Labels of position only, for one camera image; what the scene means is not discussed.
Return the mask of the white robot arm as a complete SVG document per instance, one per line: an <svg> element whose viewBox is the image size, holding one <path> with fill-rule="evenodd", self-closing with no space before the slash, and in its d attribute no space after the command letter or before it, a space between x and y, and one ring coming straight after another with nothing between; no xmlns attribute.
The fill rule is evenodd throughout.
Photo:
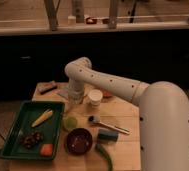
<svg viewBox="0 0 189 171"><path fill-rule="evenodd" d="M136 106L140 117L141 171L189 171L189 100L177 85L97 72L86 57L65 66L69 96L83 96L86 83Z"/></svg>

